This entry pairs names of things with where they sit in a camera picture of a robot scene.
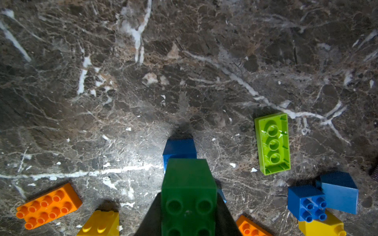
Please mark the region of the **blue square lego brick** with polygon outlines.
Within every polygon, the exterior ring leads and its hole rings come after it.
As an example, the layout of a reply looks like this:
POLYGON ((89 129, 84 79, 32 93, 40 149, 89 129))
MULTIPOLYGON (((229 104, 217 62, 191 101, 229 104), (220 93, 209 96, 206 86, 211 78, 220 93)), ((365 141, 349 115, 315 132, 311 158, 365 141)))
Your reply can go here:
POLYGON ((197 159, 197 151, 194 139, 169 139, 166 142, 163 154, 164 173, 168 160, 172 158, 197 159))

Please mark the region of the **dark green square lego brick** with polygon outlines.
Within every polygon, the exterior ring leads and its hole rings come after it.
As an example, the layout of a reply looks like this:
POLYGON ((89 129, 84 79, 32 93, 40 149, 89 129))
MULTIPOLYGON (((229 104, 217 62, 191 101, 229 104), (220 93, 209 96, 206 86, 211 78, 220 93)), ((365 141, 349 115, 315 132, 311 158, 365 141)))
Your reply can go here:
POLYGON ((217 186, 205 159, 168 161, 161 187, 163 236, 215 235, 217 186))

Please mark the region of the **lime green long lego brick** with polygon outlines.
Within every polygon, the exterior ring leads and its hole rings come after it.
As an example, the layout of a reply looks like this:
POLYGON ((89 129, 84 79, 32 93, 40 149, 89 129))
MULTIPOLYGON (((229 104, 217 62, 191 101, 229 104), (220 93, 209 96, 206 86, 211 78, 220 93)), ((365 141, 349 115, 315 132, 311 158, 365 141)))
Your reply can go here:
POLYGON ((267 176, 290 170, 287 114, 279 112, 256 118, 254 122, 260 171, 267 176))

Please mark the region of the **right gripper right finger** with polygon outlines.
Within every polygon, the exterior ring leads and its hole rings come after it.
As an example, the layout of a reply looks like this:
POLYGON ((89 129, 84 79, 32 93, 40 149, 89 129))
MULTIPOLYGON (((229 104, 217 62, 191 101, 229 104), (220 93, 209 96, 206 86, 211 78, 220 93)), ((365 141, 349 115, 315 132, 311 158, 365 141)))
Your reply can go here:
POLYGON ((219 193, 217 194, 217 236, 242 236, 219 193))

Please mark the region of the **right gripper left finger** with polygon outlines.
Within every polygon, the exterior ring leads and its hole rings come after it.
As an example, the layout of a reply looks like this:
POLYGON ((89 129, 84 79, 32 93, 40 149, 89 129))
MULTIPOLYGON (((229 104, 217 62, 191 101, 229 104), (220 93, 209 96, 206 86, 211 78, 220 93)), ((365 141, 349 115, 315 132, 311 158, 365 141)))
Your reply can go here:
POLYGON ((135 236, 161 236, 161 193, 152 202, 135 236))

